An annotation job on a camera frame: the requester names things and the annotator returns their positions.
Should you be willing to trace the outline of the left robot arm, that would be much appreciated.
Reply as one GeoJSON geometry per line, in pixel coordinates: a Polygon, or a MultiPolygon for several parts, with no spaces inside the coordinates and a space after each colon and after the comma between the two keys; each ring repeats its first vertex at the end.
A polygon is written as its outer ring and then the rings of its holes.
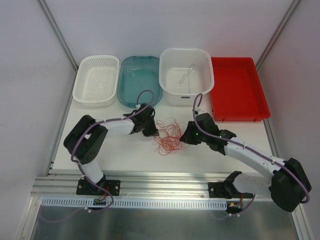
{"type": "Polygon", "coordinates": [[[106,184],[106,176],[102,172],[96,157],[106,138],[120,135],[132,135],[141,132],[145,137],[159,135],[155,124],[155,109],[143,103],[118,118],[97,121],[90,115],[84,115],[64,139],[63,146],[76,163],[87,188],[95,195],[101,194],[106,184]]]}

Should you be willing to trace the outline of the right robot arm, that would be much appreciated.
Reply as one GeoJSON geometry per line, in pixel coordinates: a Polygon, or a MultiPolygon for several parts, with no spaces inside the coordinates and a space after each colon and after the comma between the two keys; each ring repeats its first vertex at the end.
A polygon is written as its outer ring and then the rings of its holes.
{"type": "Polygon", "coordinates": [[[298,160],[283,160],[247,144],[235,133],[219,129],[208,113],[195,115],[179,140],[188,145],[205,143],[211,150],[257,171],[257,175],[232,172],[218,186],[210,188],[219,198],[232,199],[240,194],[265,196],[286,212],[310,201],[312,186],[298,160]]]}

